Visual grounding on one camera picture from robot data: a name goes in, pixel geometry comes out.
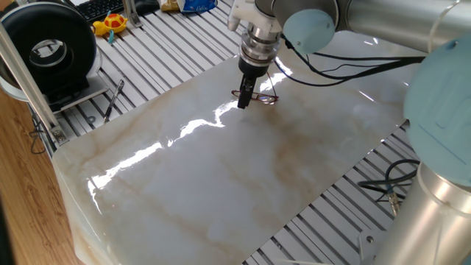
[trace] plastic bag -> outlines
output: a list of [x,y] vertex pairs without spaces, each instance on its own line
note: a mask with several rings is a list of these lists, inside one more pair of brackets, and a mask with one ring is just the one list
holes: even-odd
[[162,11],[178,11],[180,8],[178,7],[177,0],[159,0],[160,10]]
[[182,13],[204,12],[218,5],[218,0],[177,0]]

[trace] black cable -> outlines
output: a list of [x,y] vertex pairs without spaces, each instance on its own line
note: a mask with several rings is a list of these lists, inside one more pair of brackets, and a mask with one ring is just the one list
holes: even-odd
[[[372,190],[372,191],[380,192],[380,193],[383,194],[383,197],[386,196],[386,194],[388,194],[388,191],[387,191],[386,189],[384,189],[384,188],[377,188],[377,187],[370,186],[370,185],[366,185],[366,186],[364,186],[364,187],[362,187],[362,188],[369,189],[369,190]],[[397,194],[397,197],[398,197],[399,199],[405,199],[405,198],[406,198],[406,196],[401,195],[401,194]]]
[[408,174],[405,174],[404,176],[402,177],[398,177],[398,178],[395,178],[395,179],[390,179],[389,178],[389,174],[391,173],[391,170],[396,167],[396,166],[399,166],[400,164],[403,164],[403,163],[414,163],[414,164],[420,164],[420,161],[418,160],[414,160],[414,159],[402,159],[402,160],[398,160],[394,163],[392,163],[388,169],[386,170],[386,173],[385,173],[385,180],[370,180],[370,181],[361,181],[359,183],[357,183],[360,187],[362,188],[365,188],[365,186],[369,186],[369,185],[392,185],[392,184],[397,184],[397,183],[401,183],[401,182],[404,182],[404,181],[407,181],[407,180],[410,180],[411,178],[415,177],[416,174],[417,174],[417,169],[414,170],[413,172],[411,173],[408,173]]
[[34,151],[34,148],[35,148],[35,145],[36,145],[36,141],[37,141],[38,138],[39,138],[39,134],[40,134],[40,133],[44,133],[44,131],[43,131],[43,130],[39,130],[39,126],[41,125],[41,123],[38,122],[38,121],[36,121],[34,115],[33,115],[33,117],[32,117],[32,120],[33,120],[33,123],[36,123],[36,125],[35,125],[34,130],[33,130],[32,132],[29,132],[29,137],[32,138],[32,143],[31,143],[31,149],[30,149],[30,151],[31,151],[31,153],[32,153],[33,155],[40,155],[40,154],[42,154],[42,153],[44,153],[44,152],[46,151],[46,148],[44,147],[44,150],[43,150],[43,151],[40,151],[40,152],[35,152],[35,151]]
[[354,78],[359,78],[359,77],[366,77],[366,76],[373,75],[373,74],[379,74],[379,73],[384,72],[384,71],[389,71],[389,70],[392,70],[392,69],[395,69],[395,68],[408,66],[408,65],[411,65],[413,63],[421,63],[424,59],[424,57],[420,57],[420,58],[409,57],[407,59],[395,60],[394,62],[384,63],[384,64],[382,64],[380,66],[377,66],[377,67],[374,67],[372,69],[362,71],[359,74],[353,74],[353,75],[344,76],[344,77],[336,77],[336,76],[332,76],[332,75],[329,75],[329,74],[324,74],[321,71],[317,70],[295,48],[293,48],[292,50],[304,62],[304,64],[306,64],[309,67],[309,69],[312,72],[314,72],[314,73],[316,73],[316,74],[318,74],[322,77],[329,78],[329,79],[332,79],[332,80],[345,80],[345,79],[354,79]]
[[334,83],[331,83],[331,84],[311,84],[311,83],[308,83],[308,82],[304,82],[304,81],[298,80],[298,79],[296,79],[296,78],[294,78],[294,77],[290,77],[290,76],[281,68],[281,66],[278,64],[277,61],[275,61],[275,65],[278,67],[278,69],[280,70],[280,72],[282,72],[283,74],[285,74],[285,76],[288,77],[290,80],[295,81],[295,82],[298,82],[299,84],[303,84],[303,85],[309,85],[309,86],[313,86],[313,87],[325,88],[325,87],[330,87],[330,86],[333,86],[333,85],[340,85],[340,84],[342,84],[343,82],[346,82],[346,81],[349,80],[349,79],[345,79],[345,80],[338,81],[338,82],[334,82]]
[[413,56],[413,57],[341,57],[341,56],[335,56],[335,55],[330,55],[330,54],[322,54],[320,52],[314,52],[313,54],[322,56],[322,57],[327,57],[331,59],[337,59],[337,60],[350,60],[350,61],[368,61],[368,60],[403,60],[403,59],[409,59],[409,58],[415,58],[415,59],[425,59],[423,56]]
[[[345,77],[336,77],[336,76],[331,76],[329,74],[324,74],[323,72],[317,70],[314,66],[312,66],[295,48],[294,46],[291,44],[291,42],[289,42],[289,40],[286,39],[286,37],[284,35],[281,36],[282,39],[285,40],[285,45],[286,47],[288,47],[288,49],[292,49],[293,52],[304,62],[304,64],[306,64],[309,69],[311,71],[313,71],[314,73],[322,76],[322,77],[326,77],[326,78],[329,78],[329,79],[332,79],[332,80],[351,80],[351,79],[354,79],[354,78],[359,78],[359,77],[366,77],[366,76],[369,76],[369,75],[373,75],[373,74],[378,74],[378,73],[381,73],[381,72],[384,72],[384,71],[388,71],[388,70],[392,70],[392,69],[395,69],[395,68],[399,68],[399,67],[403,67],[403,66],[407,66],[407,65],[410,65],[412,63],[421,63],[423,61],[423,59],[425,57],[396,57],[396,58],[400,58],[400,60],[398,59],[394,59],[394,62],[391,62],[391,63],[384,63],[380,66],[376,66],[372,69],[369,69],[369,70],[366,70],[366,71],[363,71],[359,74],[354,74],[354,75],[350,75],[350,76],[345,76]],[[299,82],[299,83],[302,83],[304,85],[307,85],[308,83],[306,82],[303,82],[303,81],[299,81],[299,80],[295,80],[295,79],[292,79],[293,81],[295,82]]]
[[398,62],[393,62],[392,64],[394,64],[392,68],[385,68],[385,69],[382,69],[380,71],[376,71],[377,68],[374,68],[374,69],[370,69],[370,70],[367,70],[367,71],[364,71],[364,72],[361,72],[360,74],[358,74],[357,77],[350,77],[350,78],[346,78],[346,79],[341,79],[340,81],[338,82],[334,82],[334,83],[330,83],[330,84],[312,84],[312,83],[309,83],[309,82],[304,82],[304,81],[301,81],[301,80],[298,80],[294,77],[291,77],[289,76],[282,68],[281,66],[278,64],[277,61],[275,61],[275,65],[278,67],[278,69],[280,70],[280,72],[282,72],[286,77],[288,77],[290,80],[292,81],[295,81],[295,82],[298,82],[299,84],[302,84],[302,85],[309,85],[309,86],[313,86],[313,87],[319,87],[319,88],[325,88],[325,87],[330,87],[330,86],[333,86],[333,85],[340,85],[346,81],[350,81],[352,79],[355,79],[355,78],[359,78],[359,77],[366,77],[366,76],[369,76],[369,75],[372,75],[372,74],[377,74],[379,72],[382,72],[382,71],[388,71],[388,70],[391,70],[391,69],[394,69],[394,68],[399,68],[399,67],[402,67],[402,66],[405,66],[403,64],[401,64],[400,61]]
[[344,66],[352,66],[352,67],[376,67],[376,66],[381,66],[381,65],[360,66],[360,65],[353,65],[353,64],[349,64],[349,63],[344,63],[343,65],[340,65],[340,66],[337,67],[337,68],[330,69],[330,70],[324,70],[324,71],[321,71],[321,72],[322,72],[322,73],[327,73],[327,72],[330,72],[330,71],[337,71],[337,70],[339,70],[340,68],[342,68],[342,67],[344,67]]

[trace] cable connector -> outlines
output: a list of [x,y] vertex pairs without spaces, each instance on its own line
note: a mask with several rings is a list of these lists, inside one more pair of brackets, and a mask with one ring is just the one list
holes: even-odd
[[394,214],[394,216],[397,216],[400,209],[400,203],[399,203],[399,198],[397,198],[397,194],[394,192],[388,194],[388,201],[389,201],[389,204],[391,205],[392,214]]

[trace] white marble surface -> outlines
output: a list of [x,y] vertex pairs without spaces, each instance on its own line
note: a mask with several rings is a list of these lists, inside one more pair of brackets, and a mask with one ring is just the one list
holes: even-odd
[[[411,54],[373,41],[341,33],[326,52]],[[294,77],[325,81],[290,51],[279,55]],[[230,93],[241,81],[237,59],[55,152],[86,264],[240,264],[403,122],[411,67],[332,88],[298,85],[271,67],[280,101],[239,110]],[[258,90],[272,93],[266,77]]]

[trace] end effector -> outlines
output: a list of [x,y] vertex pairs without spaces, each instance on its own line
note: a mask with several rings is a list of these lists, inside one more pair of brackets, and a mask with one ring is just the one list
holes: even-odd
[[332,39],[338,10],[336,0],[235,0],[227,27],[235,31],[241,20],[249,22],[239,50],[244,75],[238,107],[249,105],[255,81],[277,56],[282,32],[299,52],[317,52]]

